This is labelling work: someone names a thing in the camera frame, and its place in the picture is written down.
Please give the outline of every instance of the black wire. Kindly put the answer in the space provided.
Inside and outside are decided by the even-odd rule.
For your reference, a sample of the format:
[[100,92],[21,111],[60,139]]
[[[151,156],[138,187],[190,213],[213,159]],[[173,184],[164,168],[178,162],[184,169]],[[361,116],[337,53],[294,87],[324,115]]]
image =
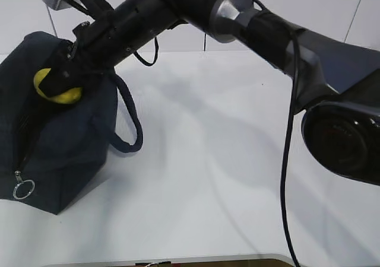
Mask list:
[[90,16],[91,18],[92,15],[91,13],[89,12],[89,10],[87,10],[86,8],[84,8],[81,4],[75,2],[74,0],[64,0],[67,4],[69,4],[70,6],[74,7],[75,9],[77,9],[78,11],[82,12],[83,14],[87,15],[87,16]]
[[289,116],[288,116],[288,121],[287,121],[287,130],[286,130],[286,138],[285,138],[285,146],[284,146],[284,154],[283,154],[283,163],[282,163],[282,169],[281,169],[280,202],[281,202],[281,213],[282,213],[282,218],[283,218],[285,238],[286,238],[286,242],[289,248],[289,252],[290,252],[290,255],[292,256],[295,266],[300,267],[300,263],[297,260],[297,256],[292,244],[292,239],[289,233],[285,191],[286,191],[287,166],[289,163],[290,144],[292,142],[294,116],[296,114],[297,89],[298,89],[298,81],[299,81],[299,74],[300,74],[299,71],[300,71],[300,63],[301,63],[301,52],[300,52],[300,46],[299,46],[296,32],[288,24],[284,23],[284,26],[286,29],[288,29],[289,34],[293,41],[294,58],[295,58],[294,60],[295,73],[293,77],[292,97],[290,99]]
[[254,3],[260,6],[262,10],[268,10],[268,8],[260,0],[252,0]]

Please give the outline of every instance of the dark blue bag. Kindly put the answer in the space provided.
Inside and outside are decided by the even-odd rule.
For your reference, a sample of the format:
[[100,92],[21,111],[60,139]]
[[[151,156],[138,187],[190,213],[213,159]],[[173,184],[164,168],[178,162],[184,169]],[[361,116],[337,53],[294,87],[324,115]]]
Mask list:
[[[19,201],[53,214],[65,209],[101,169],[109,144],[121,152],[136,152],[143,145],[143,130],[131,93],[111,71],[96,92],[83,96],[71,110],[44,127],[20,176],[23,180],[17,182],[13,171],[15,120],[33,88],[35,73],[61,41],[43,32],[29,34],[0,65],[0,199]],[[134,145],[115,134],[117,89],[136,126]]]

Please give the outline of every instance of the bag handle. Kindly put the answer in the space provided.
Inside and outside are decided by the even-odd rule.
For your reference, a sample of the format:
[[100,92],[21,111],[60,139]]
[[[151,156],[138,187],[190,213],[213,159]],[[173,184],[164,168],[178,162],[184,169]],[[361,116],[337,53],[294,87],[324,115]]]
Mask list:
[[98,117],[94,117],[92,120],[93,125],[97,130],[109,141],[110,145],[116,148],[122,153],[137,152],[143,147],[144,137],[143,137],[143,127],[141,126],[140,120],[137,116],[135,102],[131,95],[128,86],[125,84],[124,80],[115,73],[109,75],[110,79],[117,86],[123,101],[128,109],[131,119],[136,128],[137,138],[134,145],[129,144],[121,139],[121,137],[113,130],[111,130],[103,120]]

